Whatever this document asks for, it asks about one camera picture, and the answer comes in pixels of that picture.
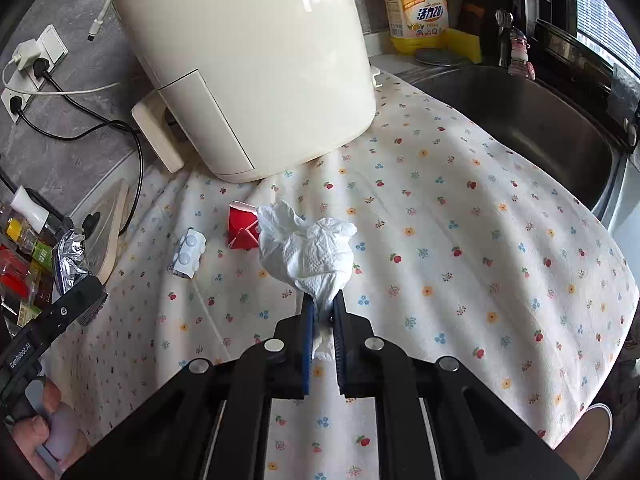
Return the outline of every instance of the white air fryer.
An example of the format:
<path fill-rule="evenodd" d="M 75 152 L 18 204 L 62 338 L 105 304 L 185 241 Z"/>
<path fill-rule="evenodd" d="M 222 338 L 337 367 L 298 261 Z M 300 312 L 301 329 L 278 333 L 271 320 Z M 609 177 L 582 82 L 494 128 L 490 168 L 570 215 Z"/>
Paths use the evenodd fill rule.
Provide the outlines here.
<path fill-rule="evenodd" d="M 376 102 L 353 0 L 113 0 L 156 90 L 132 110 L 167 168 L 171 110 L 204 163 L 248 182 L 366 130 Z"/>

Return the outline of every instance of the dish soap bottle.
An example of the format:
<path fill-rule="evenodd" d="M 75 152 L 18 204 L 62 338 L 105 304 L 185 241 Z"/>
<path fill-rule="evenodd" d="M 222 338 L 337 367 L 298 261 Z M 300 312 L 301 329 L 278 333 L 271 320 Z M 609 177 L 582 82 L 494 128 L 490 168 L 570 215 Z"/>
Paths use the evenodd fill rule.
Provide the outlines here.
<path fill-rule="evenodd" d="M 391 43 L 403 54 L 419 48 L 443 47 L 449 28 L 447 0 L 385 0 Z"/>

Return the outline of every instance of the red package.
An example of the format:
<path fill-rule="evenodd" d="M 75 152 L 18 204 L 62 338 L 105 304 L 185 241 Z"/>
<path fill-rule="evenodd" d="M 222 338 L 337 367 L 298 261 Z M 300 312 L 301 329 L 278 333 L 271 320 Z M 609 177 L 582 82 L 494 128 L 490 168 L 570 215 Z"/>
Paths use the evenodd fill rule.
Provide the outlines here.
<path fill-rule="evenodd" d="M 0 283 L 20 297 L 29 299 L 29 263 L 4 245 L 0 246 Z"/>
<path fill-rule="evenodd" d="M 258 245 L 257 208 L 244 202 L 229 204 L 229 229 L 227 234 L 230 249 L 253 249 Z"/>

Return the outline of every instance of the stainless steel sink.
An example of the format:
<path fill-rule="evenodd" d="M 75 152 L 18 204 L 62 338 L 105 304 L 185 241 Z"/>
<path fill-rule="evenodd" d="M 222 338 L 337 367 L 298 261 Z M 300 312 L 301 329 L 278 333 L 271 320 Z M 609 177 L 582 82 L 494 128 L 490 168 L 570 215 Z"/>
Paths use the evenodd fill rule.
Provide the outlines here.
<path fill-rule="evenodd" d="M 465 114 L 554 177 L 602 219 L 620 152 L 586 111 L 503 68 L 425 68 L 399 77 Z"/>

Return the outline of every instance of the gray countertop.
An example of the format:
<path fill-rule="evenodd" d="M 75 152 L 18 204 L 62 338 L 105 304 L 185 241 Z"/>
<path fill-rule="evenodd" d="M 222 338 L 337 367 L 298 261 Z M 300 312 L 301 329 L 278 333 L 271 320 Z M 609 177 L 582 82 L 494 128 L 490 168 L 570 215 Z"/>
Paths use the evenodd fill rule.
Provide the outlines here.
<path fill-rule="evenodd" d="M 52 23 L 69 50 L 53 73 L 62 88 L 94 88 L 142 76 L 97 94 L 76 96 L 79 102 L 102 115 L 131 123 L 131 107 L 152 86 L 112 12 L 95 41 L 87 41 L 89 27 L 103 2 L 36 0 L 2 52 L 0 63 L 4 66 L 20 42 L 37 38 Z M 43 90 L 53 88 L 45 86 Z M 37 126 L 63 136 L 77 135 L 95 124 L 93 118 L 71 107 L 60 96 L 32 99 L 25 115 Z M 14 124 L 4 108 L 0 109 L 0 132 L 2 168 L 14 182 L 39 190 L 65 213 L 135 147 L 130 136 L 110 128 L 97 130 L 76 142 L 47 139 L 23 121 Z M 0 199 L 8 197 L 8 191 L 0 186 Z"/>

